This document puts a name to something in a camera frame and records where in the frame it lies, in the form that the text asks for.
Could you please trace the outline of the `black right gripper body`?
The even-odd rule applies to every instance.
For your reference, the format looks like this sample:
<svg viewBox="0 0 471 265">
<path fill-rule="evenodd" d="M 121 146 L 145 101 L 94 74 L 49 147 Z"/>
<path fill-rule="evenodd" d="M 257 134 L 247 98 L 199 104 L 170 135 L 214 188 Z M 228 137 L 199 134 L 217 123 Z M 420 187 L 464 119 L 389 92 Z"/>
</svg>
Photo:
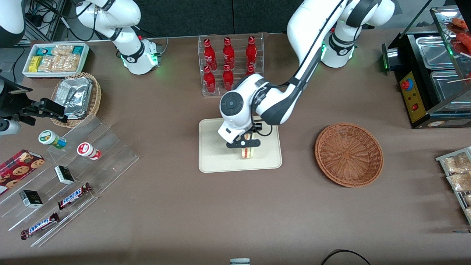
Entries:
<svg viewBox="0 0 471 265">
<path fill-rule="evenodd" d="M 33 89 L 1 77 L 0 116 L 3 119 L 20 116 L 20 110 L 34 102 L 27 96 Z"/>
</svg>

